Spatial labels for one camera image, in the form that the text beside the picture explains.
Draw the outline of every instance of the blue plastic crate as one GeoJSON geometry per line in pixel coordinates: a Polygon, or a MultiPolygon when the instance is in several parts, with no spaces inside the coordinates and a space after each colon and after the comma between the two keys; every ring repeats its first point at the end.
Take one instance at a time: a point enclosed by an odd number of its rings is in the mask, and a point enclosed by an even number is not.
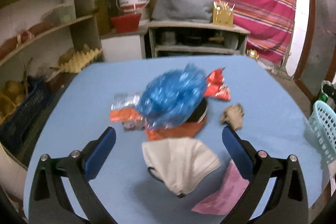
{"type": "Polygon", "coordinates": [[[23,145],[24,132],[50,97],[42,77],[28,77],[28,84],[28,96],[0,126],[0,141],[12,154],[18,153],[23,145]]]}

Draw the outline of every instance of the pink towel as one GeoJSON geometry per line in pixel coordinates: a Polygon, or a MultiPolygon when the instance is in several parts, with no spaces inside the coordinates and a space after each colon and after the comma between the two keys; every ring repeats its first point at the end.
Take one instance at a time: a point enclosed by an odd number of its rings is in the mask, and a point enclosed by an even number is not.
{"type": "Polygon", "coordinates": [[[249,181],[242,178],[231,160],[220,189],[197,203],[191,210],[200,214],[227,215],[245,192],[249,181]]]}

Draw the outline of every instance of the yellow fruit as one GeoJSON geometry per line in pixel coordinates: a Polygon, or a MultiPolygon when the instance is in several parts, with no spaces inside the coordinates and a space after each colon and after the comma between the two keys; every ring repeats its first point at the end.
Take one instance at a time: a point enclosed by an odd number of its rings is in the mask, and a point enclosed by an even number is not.
{"type": "Polygon", "coordinates": [[[4,104],[2,111],[5,115],[8,115],[13,110],[13,108],[14,106],[12,104],[7,103],[7,104],[4,104]]]}
{"type": "Polygon", "coordinates": [[[18,97],[15,98],[14,103],[16,105],[19,105],[19,104],[21,104],[25,100],[25,98],[26,97],[23,94],[20,94],[18,97]]]}
{"type": "Polygon", "coordinates": [[[3,114],[3,113],[0,111],[0,124],[3,123],[4,119],[5,119],[5,114],[3,114]]]}
{"type": "Polygon", "coordinates": [[[5,88],[3,89],[4,95],[6,95],[12,101],[21,94],[25,94],[23,85],[18,81],[7,81],[5,88]]]}

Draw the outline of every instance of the light blue plastic basket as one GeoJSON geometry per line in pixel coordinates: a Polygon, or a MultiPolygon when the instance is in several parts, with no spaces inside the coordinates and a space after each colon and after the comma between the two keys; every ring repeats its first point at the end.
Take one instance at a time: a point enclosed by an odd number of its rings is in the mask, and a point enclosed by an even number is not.
{"type": "Polygon", "coordinates": [[[330,164],[336,160],[336,114],[325,102],[317,100],[309,124],[330,164]]]}

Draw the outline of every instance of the orange cloth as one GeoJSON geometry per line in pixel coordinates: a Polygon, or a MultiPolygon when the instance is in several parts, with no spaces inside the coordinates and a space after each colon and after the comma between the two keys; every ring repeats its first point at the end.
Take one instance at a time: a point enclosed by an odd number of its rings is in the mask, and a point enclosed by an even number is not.
{"type": "Polygon", "coordinates": [[[185,122],[178,127],[168,128],[168,129],[158,129],[158,130],[145,130],[147,138],[150,141],[158,141],[166,138],[183,138],[194,136],[201,130],[205,125],[207,118],[200,122],[185,122]]]}

